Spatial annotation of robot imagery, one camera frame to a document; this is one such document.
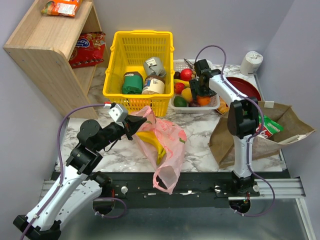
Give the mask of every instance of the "wall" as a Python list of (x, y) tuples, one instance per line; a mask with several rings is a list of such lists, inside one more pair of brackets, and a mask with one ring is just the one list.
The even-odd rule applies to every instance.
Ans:
[[(297, 115), (320, 126), (320, 1), (295, 0), (264, 52), (259, 82), (267, 100), (293, 105)], [(320, 133), (283, 150), (292, 177), (300, 176), (311, 221), (320, 239)]]
[[(0, 46), (14, 31), (33, 0), (1, 3)], [(38, 202), (44, 179), (54, 169), (60, 114), (0, 48), (0, 239), (17, 240), (12, 224)]]
[[(228, 64), (240, 64), (251, 50), (264, 52), (294, 0), (94, 0), (106, 41), (116, 31), (171, 31), (174, 59), (194, 59), (201, 48), (215, 44)], [(202, 58), (223, 63), (220, 50)]]

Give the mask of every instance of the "banana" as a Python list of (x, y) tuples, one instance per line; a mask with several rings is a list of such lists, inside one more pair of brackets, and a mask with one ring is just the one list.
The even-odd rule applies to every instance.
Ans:
[(156, 164), (159, 165), (161, 163), (162, 158), (166, 155), (166, 150), (158, 141), (156, 135), (152, 131), (140, 131), (137, 132), (136, 135), (144, 142), (152, 144), (158, 152), (158, 157), (156, 160)]
[(182, 83), (184, 84), (186, 87), (190, 88), (190, 83), (188, 81), (182, 81), (180, 79), (173, 79), (173, 82), (176, 83)]

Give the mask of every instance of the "marble countertop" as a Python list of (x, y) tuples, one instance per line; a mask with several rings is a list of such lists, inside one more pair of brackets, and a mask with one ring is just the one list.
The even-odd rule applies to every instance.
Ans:
[[(238, 77), (247, 80), (257, 87), (254, 76), (244, 76), (240, 73), (238, 65), (227, 65), (224, 70), (227, 77)], [(102, 95), (102, 88), (105, 81), (105, 69), (97, 68), (92, 80), (91, 88), (88, 94), (92, 103), (103, 103), (105, 98)], [(97, 108), (98, 122), (102, 127), (111, 123), (108, 110)], [(219, 169), (214, 159), (208, 142), (210, 136), (219, 121), (220, 115), (213, 111), (208, 114), (199, 113), (175, 113), (168, 108), (167, 115), (164, 119), (174, 122), (184, 129), (187, 135), (185, 161), (182, 166), (182, 172), (230, 172), (233, 166)], [(77, 133), (80, 125), (85, 121), (82, 118), (70, 118), (64, 140), (62, 143), (63, 163), (66, 163), (71, 150), (77, 145)], [(103, 159), (95, 168), (95, 171), (106, 172), (154, 172), (148, 159), (138, 150), (135, 141), (129, 141), (122, 137), (110, 152), (100, 152)], [(279, 155), (268, 158), (258, 159), (252, 162), (252, 167), (258, 172), (281, 172), (285, 168), (285, 163)], [(57, 162), (55, 170), (60, 171), (60, 165)]]

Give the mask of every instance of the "wooden shelf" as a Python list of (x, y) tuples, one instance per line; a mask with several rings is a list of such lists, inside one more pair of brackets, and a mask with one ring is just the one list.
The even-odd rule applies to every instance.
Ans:
[(79, 68), (73, 69), (74, 74), (76, 75), (76, 78), (78, 79), (79, 84), (82, 87), (82, 90), (85, 95), (87, 95), (89, 92), (89, 88), (90, 88), (92, 79), (94, 78), (96, 68), (97, 68), (97, 65), (79, 67)]
[[(101, 26), (93, 0), (83, 0), (75, 17), (42, 14), (47, 2), (34, 0), (3, 48), (65, 116), (90, 104), (87, 94), (97, 66), (72, 69), (69, 59), (79, 35), (100, 32)], [(107, 48), (103, 59), (98, 67), (108, 65)], [(97, 119), (98, 115), (89, 107), (72, 117)]]

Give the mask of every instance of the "yellow plastic basket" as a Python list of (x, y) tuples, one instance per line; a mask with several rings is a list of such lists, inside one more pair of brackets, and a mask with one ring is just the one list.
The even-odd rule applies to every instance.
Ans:
[[(123, 104), (129, 113), (150, 106), (157, 117), (165, 116), (174, 95), (175, 48), (172, 33), (152, 30), (117, 31), (110, 50), (103, 95), (111, 102)], [(147, 76), (143, 64), (151, 57), (160, 58), (166, 70), (164, 94), (122, 94), (124, 74), (137, 71), (144, 80)]]

